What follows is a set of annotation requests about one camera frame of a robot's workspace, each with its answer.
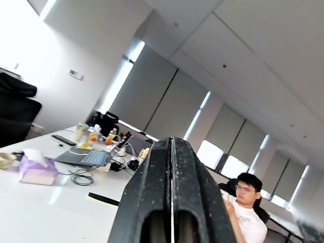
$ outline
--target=black hair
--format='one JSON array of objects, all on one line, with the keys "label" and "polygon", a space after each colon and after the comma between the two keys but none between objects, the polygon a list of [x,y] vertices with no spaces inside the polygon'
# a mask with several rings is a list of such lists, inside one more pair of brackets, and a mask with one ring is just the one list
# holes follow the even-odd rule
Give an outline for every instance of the black hair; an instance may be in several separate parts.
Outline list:
[{"label": "black hair", "polygon": [[242,181],[250,186],[253,186],[256,192],[262,189],[262,181],[255,175],[249,173],[242,173],[237,177],[237,182]]}]

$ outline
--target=laptop keyboard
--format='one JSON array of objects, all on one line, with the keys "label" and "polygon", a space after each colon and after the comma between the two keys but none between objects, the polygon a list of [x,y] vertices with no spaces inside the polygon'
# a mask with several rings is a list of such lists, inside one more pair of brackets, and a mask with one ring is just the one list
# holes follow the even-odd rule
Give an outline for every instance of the laptop keyboard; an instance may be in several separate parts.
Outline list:
[{"label": "laptop keyboard", "polygon": [[107,151],[91,150],[88,155],[80,161],[80,164],[86,166],[105,166],[107,157]]}]

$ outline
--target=glasses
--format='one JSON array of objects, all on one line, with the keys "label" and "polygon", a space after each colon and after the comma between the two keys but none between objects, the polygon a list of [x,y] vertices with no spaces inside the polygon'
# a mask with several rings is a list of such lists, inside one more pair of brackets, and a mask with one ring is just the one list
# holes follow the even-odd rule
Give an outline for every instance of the glasses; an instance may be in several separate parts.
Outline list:
[{"label": "glasses", "polygon": [[251,191],[249,188],[247,187],[241,187],[240,185],[235,185],[235,190],[239,191],[239,190],[243,190],[243,192],[249,193],[249,192],[254,192],[255,190]]}]

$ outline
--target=white t-shirt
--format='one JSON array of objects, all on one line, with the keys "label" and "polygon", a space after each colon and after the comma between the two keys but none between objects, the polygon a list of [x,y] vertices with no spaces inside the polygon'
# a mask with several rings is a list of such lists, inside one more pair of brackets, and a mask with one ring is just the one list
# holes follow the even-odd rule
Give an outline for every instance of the white t-shirt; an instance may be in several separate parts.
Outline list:
[{"label": "white t-shirt", "polygon": [[229,201],[234,205],[239,226],[246,243],[263,243],[267,234],[267,226],[254,212],[246,209],[236,202],[236,197],[229,195]]}]

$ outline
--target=bowl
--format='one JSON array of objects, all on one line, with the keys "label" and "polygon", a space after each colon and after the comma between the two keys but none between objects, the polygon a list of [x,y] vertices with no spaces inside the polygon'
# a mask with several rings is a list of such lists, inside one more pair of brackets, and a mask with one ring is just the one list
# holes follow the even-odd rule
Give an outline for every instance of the bowl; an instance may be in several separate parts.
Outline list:
[{"label": "bowl", "polygon": [[16,156],[10,153],[0,153],[0,169],[9,168],[16,158]]}]

